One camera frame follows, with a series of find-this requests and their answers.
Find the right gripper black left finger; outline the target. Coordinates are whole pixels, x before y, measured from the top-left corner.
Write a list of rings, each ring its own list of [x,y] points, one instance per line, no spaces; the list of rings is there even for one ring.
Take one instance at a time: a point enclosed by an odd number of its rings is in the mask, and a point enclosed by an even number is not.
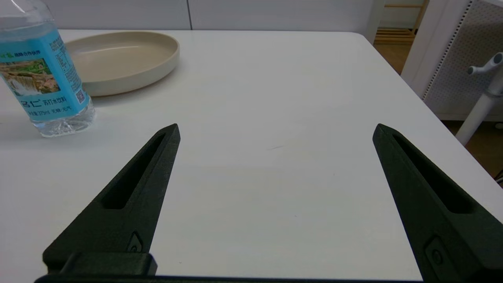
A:
[[[177,124],[156,132],[45,249],[48,271],[77,252],[148,252],[180,141]]]

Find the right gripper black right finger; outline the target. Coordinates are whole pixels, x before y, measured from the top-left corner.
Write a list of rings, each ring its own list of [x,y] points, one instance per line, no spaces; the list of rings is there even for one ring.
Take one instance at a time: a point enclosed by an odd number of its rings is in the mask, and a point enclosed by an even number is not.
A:
[[[378,124],[373,144],[422,279],[501,283],[502,223],[399,131]]]

